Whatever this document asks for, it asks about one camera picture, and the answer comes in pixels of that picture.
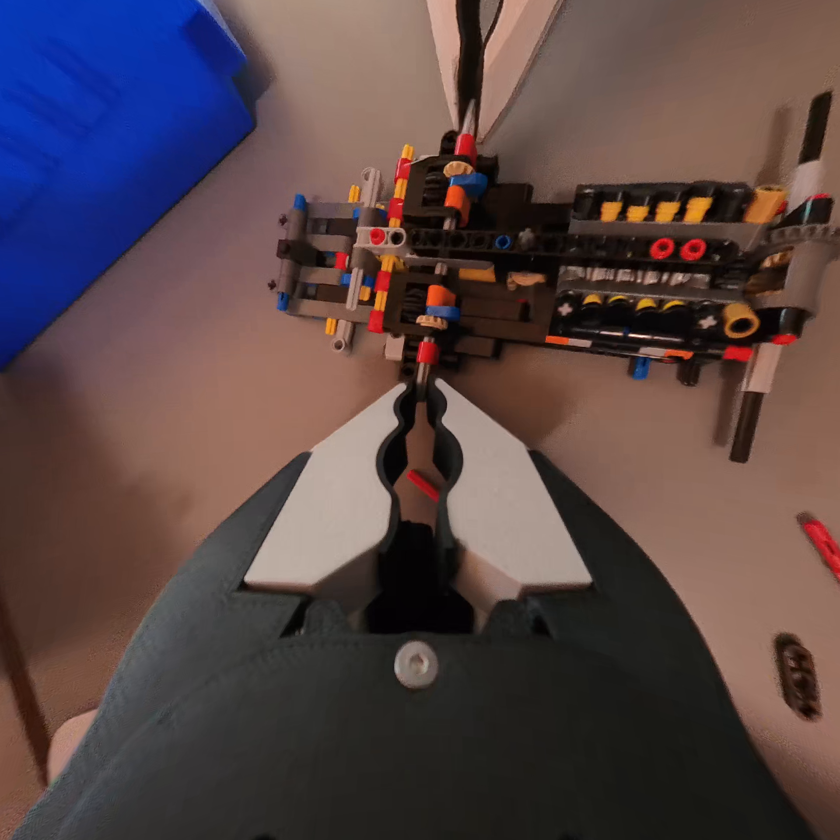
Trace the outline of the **blue plastic bin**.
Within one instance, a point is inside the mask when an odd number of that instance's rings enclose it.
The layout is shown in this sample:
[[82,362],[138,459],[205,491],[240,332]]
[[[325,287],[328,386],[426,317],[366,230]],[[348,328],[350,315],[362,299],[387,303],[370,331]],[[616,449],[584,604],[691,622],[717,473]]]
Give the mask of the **blue plastic bin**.
[[2,1],[6,366],[255,127],[217,2]]

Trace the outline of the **short red lego axle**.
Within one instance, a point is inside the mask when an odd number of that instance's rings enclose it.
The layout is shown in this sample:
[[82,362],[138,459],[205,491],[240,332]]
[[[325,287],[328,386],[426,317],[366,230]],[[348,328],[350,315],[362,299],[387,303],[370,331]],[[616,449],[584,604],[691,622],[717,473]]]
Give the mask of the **short red lego axle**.
[[825,567],[839,582],[839,544],[828,527],[818,518],[808,512],[797,514],[796,520],[801,530],[819,554]]

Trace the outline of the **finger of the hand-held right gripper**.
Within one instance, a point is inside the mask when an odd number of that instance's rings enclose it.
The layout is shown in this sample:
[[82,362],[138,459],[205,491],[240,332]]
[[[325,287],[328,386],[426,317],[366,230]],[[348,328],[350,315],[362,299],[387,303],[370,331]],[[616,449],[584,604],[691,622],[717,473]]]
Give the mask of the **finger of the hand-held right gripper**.
[[503,1],[484,54],[479,140],[488,140],[525,81],[562,1]]
[[480,122],[482,90],[481,1],[427,1],[437,63],[454,129],[473,104]]

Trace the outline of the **multicolour lego technic assembly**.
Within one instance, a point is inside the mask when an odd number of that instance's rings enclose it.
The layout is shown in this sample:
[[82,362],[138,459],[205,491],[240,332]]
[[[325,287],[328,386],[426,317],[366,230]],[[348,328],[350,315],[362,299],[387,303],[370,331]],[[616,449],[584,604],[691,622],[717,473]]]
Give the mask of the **multicolour lego technic assembly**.
[[748,462],[784,347],[820,307],[838,261],[823,190],[833,91],[812,100],[789,185],[581,184],[536,203],[478,152],[475,104],[436,154],[406,145],[393,190],[365,169],[342,203],[294,196],[280,216],[279,312],[320,321],[348,353],[356,328],[385,336],[401,377],[496,359],[505,345],[654,362],[684,386],[711,364],[743,364],[729,458]]

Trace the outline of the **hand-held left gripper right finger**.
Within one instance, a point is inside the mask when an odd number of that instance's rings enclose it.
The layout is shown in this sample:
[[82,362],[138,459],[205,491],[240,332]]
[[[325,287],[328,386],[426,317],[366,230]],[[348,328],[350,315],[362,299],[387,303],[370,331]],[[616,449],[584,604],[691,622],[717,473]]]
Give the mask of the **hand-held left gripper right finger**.
[[443,481],[437,530],[454,551],[457,592],[488,616],[500,602],[591,587],[529,448],[443,380],[426,405]]

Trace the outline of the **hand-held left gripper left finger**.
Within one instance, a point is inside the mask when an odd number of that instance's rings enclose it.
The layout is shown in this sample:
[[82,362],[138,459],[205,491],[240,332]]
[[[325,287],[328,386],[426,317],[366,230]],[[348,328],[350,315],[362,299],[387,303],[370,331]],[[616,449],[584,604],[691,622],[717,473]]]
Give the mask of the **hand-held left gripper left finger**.
[[380,594],[380,560],[402,519],[415,395],[395,385],[307,453],[255,553],[247,592],[336,602],[353,629]]

